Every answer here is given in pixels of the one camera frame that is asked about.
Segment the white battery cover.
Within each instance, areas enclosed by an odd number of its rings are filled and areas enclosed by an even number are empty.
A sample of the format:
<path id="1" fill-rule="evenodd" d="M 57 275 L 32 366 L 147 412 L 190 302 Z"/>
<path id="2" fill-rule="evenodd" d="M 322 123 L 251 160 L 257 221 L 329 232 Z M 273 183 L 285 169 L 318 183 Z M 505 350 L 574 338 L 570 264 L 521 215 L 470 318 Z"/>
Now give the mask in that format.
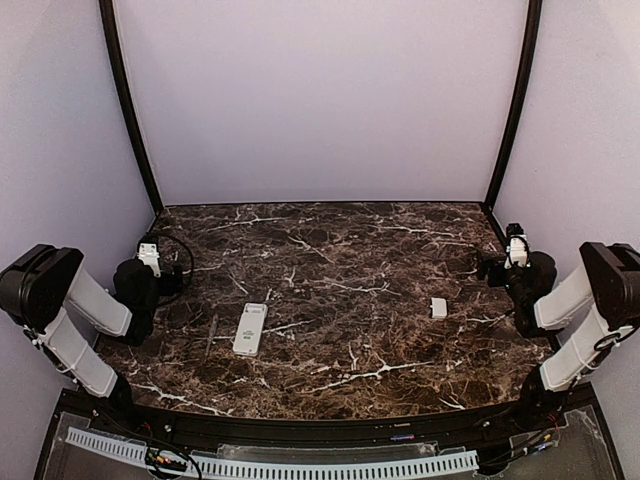
<path id="1" fill-rule="evenodd" d="M 432 297 L 430 302 L 430 317 L 444 319 L 448 315 L 448 305 L 444 298 Z"/>

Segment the white remote control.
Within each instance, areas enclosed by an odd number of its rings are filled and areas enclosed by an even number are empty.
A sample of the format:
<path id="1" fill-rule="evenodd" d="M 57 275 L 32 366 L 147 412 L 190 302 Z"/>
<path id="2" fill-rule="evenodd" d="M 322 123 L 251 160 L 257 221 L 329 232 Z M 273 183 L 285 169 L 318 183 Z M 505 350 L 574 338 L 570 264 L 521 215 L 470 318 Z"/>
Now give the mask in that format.
<path id="1" fill-rule="evenodd" d="M 258 355 L 267 313 L 266 304 L 246 303 L 244 305 L 232 346 L 234 354 L 249 357 Z"/>

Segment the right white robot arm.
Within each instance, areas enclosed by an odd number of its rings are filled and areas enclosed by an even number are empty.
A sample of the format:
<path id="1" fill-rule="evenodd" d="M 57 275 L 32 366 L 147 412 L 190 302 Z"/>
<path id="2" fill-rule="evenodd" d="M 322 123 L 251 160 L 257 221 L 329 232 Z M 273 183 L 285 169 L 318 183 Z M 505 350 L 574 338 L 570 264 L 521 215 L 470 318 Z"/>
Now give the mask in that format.
<path id="1" fill-rule="evenodd" d="M 569 339 L 523 383 L 520 398 L 530 407 L 561 403 L 639 330 L 639 252 L 628 244 L 585 242 L 579 253 L 577 267 L 560 283 L 554 259 L 530 250 L 522 235 L 510 239 L 502 256 L 477 255 L 478 278 L 505 289 L 522 337 L 549 337 L 576 324 Z"/>

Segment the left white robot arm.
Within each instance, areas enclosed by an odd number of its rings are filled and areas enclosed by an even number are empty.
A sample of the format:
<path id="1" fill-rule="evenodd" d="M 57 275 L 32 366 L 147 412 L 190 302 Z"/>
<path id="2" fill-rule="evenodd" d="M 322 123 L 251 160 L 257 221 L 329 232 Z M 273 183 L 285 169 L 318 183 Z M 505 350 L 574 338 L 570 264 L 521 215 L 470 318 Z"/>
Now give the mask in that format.
<path id="1" fill-rule="evenodd" d="M 109 293 L 94 279 L 80 250 L 38 244 L 2 271 L 1 308 L 62 374 L 126 409 L 133 402 L 129 382 L 100 358 L 69 312 L 102 334 L 139 346 L 153 332 L 162 298 L 180 294 L 184 277 L 180 267 L 162 269 L 157 239 L 145 236 L 135 257 L 117 267 L 113 284 Z"/>

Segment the black front table rail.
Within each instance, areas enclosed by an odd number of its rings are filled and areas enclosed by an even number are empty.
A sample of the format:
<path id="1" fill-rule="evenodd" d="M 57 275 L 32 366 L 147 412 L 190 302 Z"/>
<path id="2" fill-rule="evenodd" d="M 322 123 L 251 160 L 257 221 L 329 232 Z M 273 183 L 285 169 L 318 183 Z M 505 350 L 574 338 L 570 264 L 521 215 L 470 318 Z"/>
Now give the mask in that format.
<path id="1" fill-rule="evenodd" d="M 195 449 L 223 443 L 267 447 L 368 447 L 418 441 L 441 446 L 501 444 L 524 430 L 507 404 L 403 418 L 373 420 L 258 420 L 141 407 L 149 428 L 134 431 Z"/>

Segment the left black frame post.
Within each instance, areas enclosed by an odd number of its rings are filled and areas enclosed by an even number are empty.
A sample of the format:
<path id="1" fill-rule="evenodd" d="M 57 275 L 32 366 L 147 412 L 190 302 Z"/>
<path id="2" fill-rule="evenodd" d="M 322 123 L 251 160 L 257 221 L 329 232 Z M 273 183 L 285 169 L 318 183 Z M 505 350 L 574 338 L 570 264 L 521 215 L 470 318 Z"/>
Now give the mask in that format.
<path id="1" fill-rule="evenodd" d="M 127 77 L 116 20 L 115 2 L 112 0 L 99 0 L 98 6 L 111 73 L 131 149 L 152 211 L 155 215 L 159 215 L 164 210 L 164 204 L 144 144 Z"/>

